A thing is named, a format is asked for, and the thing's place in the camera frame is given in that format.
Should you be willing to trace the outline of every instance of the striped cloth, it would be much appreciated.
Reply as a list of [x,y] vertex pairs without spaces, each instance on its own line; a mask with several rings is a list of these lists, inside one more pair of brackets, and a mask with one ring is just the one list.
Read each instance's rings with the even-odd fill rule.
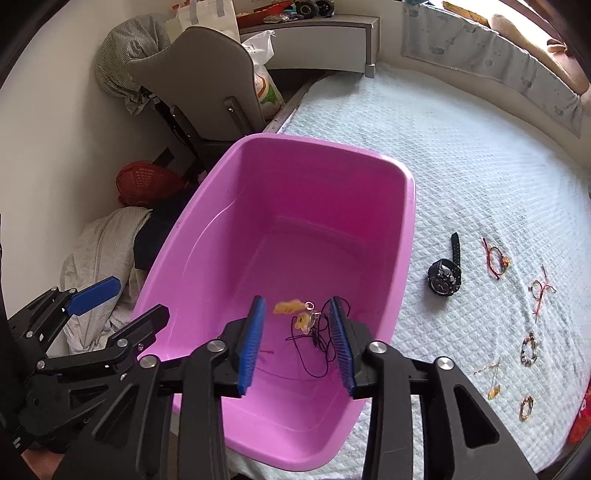
[[133,59],[145,59],[170,45],[163,15],[130,18],[109,32],[95,58],[95,78],[108,94],[125,99],[125,107],[137,115],[155,96],[140,92],[141,86],[125,70]]

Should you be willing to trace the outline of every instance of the drawer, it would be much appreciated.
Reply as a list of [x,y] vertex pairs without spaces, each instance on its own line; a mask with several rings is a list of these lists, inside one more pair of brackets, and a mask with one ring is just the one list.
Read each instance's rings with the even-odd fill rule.
[[375,75],[379,51],[379,18],[335,15],[241,30],[241,41],[274,30],[272,69],[343,70]]

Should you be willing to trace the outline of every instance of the white quilted bedspread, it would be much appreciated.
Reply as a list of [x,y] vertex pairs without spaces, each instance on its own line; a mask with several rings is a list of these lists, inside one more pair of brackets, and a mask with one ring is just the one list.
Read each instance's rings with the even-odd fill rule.
[[[453,358],[486,395],[501,358],[502,391],[491,406],[539,471],[560,453],[591,370],[591,200],[587,177],[539,130],[439,80],[381,66],[376,79],[337,73],[312,87],[284,132],[368,148],[405,163],[417,185],[413,254],[391,345],[425,361]],[[426,272],[462,244],[461,290],[435,296]],[[487,271],[482,237],[512,260],[501,281]],[[528,286],[543,279],[537,323]],[[534,332],[538,361],[519,361]],[[519,420],[526,395],[535,400]],[[228,452],[229,467],[258,479],[360,478],[369,403],[337,456],[311,472],[284,472]],[[414,478],[423,477],[422,432],[415,411]]]

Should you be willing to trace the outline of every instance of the watch face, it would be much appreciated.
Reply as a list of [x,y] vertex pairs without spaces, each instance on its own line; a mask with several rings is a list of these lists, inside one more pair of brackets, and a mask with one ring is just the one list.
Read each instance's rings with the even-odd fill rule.
[[428,272],[429,286],[438,295],[448,297],[457,292],[457,278],[455,272],[443,261],[434,263]]
[[431,288],[439,295],[449,294],[449,285],[447,281],[439,276],[431,279]]

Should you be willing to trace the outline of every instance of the metal screw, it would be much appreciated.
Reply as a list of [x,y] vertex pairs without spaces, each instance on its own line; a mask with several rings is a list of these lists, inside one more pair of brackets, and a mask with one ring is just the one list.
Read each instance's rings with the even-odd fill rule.
[[451,358],[441,356],[437,359],[437,366],[441,368],[441,370],[451,370],[454,367],[454,363]]
[[154,355],[146,355],[139,361],[141,368],[152,368],[158,363],[158,359]]
[[371,342],[369,344],[369,349],[373,353],[385,353],[386,350],[388,349],[388,345],[386,345],[383,342]]
[[212,340],[207,344],[207,350],[213,353],[223,352],[226,349],[226,344],[222,340]]

